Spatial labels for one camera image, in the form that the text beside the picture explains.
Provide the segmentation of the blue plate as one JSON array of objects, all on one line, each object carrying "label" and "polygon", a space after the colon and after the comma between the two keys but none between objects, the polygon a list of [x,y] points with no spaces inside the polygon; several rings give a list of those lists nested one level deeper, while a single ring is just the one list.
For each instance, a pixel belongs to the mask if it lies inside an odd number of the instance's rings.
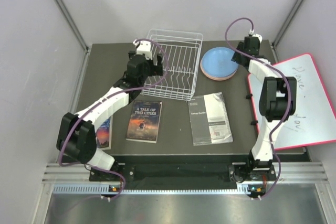
[{"label": "blue plate", "polygon": [[207,51],[201,59],[203,64],[217,64],[225,67],[229,73],[238,69],[238,64],[231,61],[234,51],[227,47],[216,47]]}]

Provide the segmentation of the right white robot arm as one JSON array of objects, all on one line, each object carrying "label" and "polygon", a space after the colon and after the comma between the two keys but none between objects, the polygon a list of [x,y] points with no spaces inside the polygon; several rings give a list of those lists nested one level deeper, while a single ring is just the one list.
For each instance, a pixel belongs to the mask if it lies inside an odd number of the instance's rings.
[{"label": "right white robot arm", "polygon": [[245,67],[262,84],[258,106],[262,116],[259,134],[244,167],[246,177],[252,180],[274,170],[274,143],[283,124],[296,110],[296,78],[285,77],[267,59],[259,57],[261,41],[260,35],[246,36],[232,57],[232,61]]}]

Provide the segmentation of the pink plate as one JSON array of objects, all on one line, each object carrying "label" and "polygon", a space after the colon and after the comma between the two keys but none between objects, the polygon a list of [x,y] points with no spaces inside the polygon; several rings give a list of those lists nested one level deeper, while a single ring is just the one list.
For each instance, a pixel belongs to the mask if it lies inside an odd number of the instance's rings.
[{"label": "pink plate", "polygon": [[237,71],[235,69],[231,73],[228,72],[228,70],[225,67],[220,67],[217,64],[203,64],[203,62],[200,63],[200,68],[203,73],[203,75],[211,80],[214,81],[225,81],[230,79]]}]

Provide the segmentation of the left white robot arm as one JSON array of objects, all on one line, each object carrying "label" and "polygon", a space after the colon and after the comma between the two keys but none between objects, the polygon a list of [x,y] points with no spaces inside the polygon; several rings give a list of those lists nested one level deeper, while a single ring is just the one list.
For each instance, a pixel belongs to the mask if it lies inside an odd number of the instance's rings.
[{"label": "left white robot arm", "polygon": [[148,77],[164,78],[168,65],[163,49],[153,59],[151,49],[137,49],[129,52],[129,61],[123,76],[90,107],[75,114],[66,113],[61,119],[56,148],[60,151],[58,164],[66,166],[64,156],[74,164],[90,165],[101,171],[107,180],[114,180],[119,174],[116,160],[97,147],[96,131],[115,112],[127,106],[146,89]]}]

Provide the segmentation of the white wire dish rack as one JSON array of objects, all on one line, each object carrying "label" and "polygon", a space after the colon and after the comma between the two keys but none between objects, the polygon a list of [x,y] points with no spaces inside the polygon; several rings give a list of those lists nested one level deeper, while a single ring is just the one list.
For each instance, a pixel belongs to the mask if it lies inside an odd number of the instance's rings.
[{"label": "white wire dish rack", "polygon": [[189,101],[195,93],[203,35],[201,33],[150,29],[147,38],[157,42],[167,55],[165,79],[142,90],[143,95]]}]

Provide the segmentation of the orange plate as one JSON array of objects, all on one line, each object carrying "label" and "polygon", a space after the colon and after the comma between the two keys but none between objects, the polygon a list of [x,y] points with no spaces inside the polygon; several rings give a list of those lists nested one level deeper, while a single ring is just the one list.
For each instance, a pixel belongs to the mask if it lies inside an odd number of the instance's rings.
[{"label": "orange plate", "polygon": [[206,72],[203,72],[203,71],[202,71],[202,73],[203,73],[207,78],[209,78],[209,79],[211,79],[211,80],[215,80],[215,81],[224,81],[224,80],[228,80],[228,79],[230,79],[231,77],[233,77],[234,74],[236,73],[236,71],[233,72],[232,74],[228,75],[228,76],[225,76],[225,77],[215,77],[215,76],[211,76],[210,74],[208,74],[208,73],[206,73]]}]

